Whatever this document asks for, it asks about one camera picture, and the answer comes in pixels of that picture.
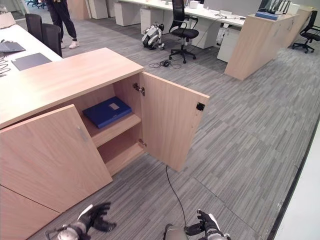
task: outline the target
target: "blue binder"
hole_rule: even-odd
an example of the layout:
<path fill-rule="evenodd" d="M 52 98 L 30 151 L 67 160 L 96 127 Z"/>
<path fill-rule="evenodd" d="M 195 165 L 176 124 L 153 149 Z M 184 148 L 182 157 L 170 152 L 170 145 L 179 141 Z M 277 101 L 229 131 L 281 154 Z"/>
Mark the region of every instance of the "blue binder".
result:
<path fill-rule="evenodd" d="M 255 16 L 260 17 L 260 18 L 264 18 L 264 19 L 277 20 L 279 15 L 275 15 L 275 14 L 268 13 L 268 12 L 257 11 L 255 13 Z"/>
<path fill-rule="evenodd" d="M 99 129 L 131 112 L 131 107 L 116 96 L 83 110 L 83 114 Z"/>

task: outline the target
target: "gray carpet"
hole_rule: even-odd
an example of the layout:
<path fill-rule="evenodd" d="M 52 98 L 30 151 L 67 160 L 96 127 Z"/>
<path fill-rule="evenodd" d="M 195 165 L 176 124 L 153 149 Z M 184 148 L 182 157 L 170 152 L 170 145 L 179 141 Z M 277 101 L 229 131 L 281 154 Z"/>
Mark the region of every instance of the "gray carpet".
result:
<path fill-rule="evenodd" d="M 31 11 L 50 22 L 46 9 Z M 142 47 L 140 25 L 121 27 L 114 18 L 74 24 L 80 47 L 64 49 L 64 58 L 107 47 L 143 65 L 149 73 L 210 95 L 185 168 L 180 173 L 169 170 L 187 224 L 197 222 L 200 208 L 213 213 L 234 240 L 265 240 L 320 113 L 320 44 L 313 42 L 316 50 L 308 54 L 302 49 L 283 49 L 275 60 L 239 81 L 224 75 L 227 64 L 216 59 L 217 48 L 190 46 L 197 60 L 189 58 L 182 64 L 176 56 L 173 63 L 181 64 L 180 69 L 150 68 L 150 63 L 167 58 L 171 48 L 179 48 L 175 37 L 164 36 L 164 51 L 151 51 Z M 64 37 L 66 44 L 70 41 Z M 90 203 L 107 200 L 112 201 L 108 219 L 118 226 L 111 233 L 90 230 L 92 240 L 162 239 L 167 223 L 183 226 L 184 222 L 165 167 L 143 155 L 111 184 L 30 239 L 44 239 L 45 230 L 70 223 Z"/>

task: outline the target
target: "gray laptop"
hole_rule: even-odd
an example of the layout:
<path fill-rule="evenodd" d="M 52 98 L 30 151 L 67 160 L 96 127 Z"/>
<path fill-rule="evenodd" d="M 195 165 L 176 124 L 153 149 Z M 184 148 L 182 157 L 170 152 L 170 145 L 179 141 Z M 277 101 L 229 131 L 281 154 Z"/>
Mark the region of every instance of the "gray laptop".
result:
<path fill-rule="evenodd" d="M 35 53 L 28 56 L 23 56 L 15 60 L 11 60 L 17 69 L 20 71 L 33 68 L 42 64 L 50 63 L 51 60 L 42 55 L 41 53 Z"/>
<path fill-rule="evenodd" d="M 17 42 L 0 43 L 0 53 L 16 53 L 22 51 L 25 51 L 25 49 Z"/>

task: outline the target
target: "black pants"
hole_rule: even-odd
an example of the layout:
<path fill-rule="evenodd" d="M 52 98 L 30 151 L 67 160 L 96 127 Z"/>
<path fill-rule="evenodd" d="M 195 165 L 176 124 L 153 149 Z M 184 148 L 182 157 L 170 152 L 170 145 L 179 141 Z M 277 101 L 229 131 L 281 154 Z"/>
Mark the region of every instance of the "black pants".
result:
<path fill-rule="evenodd" d="M 53 0 L 46 0 L 46 5 L 51 15 L 51 19 L 54 25 L 61 28 L 61 39 L 64 37 L 64 23 L 68 34 L 73 38 L 77 38 L 77 33 L 74 23 L 70 19 L 68 11 L 67 0 L 61 0 L 61 2 L 53 2 Z"/>

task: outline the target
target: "cabinet shelf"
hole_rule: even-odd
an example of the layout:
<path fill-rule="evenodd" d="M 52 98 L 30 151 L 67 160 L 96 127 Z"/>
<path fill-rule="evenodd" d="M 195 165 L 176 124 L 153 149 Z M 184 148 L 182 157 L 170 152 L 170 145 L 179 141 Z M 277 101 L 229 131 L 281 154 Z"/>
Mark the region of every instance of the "cabinet shelf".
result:
<path fill-rule="evenodd" d="M 97 148 L 141 122 L 140 117 L 130 113 L 103 128 L 97 128 L 86 116 L 81 118 Z"/>
<path fill-rule="evenodd" d="M 111 175 L 116 174 L 145 150 L 126 131 L 98 147 L 98 151 Z"/>

